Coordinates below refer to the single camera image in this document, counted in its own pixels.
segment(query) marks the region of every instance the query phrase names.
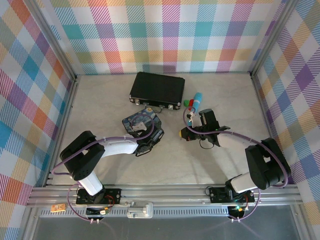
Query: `white floor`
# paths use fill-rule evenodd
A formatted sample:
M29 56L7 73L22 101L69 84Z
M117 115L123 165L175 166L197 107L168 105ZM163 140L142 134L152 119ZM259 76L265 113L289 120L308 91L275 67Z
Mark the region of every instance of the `white floor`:
M212 108L220 125L256 140L267 138L262 112L248 74L175 74L185 79L183 99L203 94L200 110ZM129 102L135 74L82 76L66 127L63 148L80 133L98 138L126 133L122 119L143 109ZM121 154L102 158L95 173L103 184L222 184L248 172L245 151L200 148L199 141L180 139L183 109L158 113L165 134L153 150L141 157ZM53 184L73 180L55 176Z

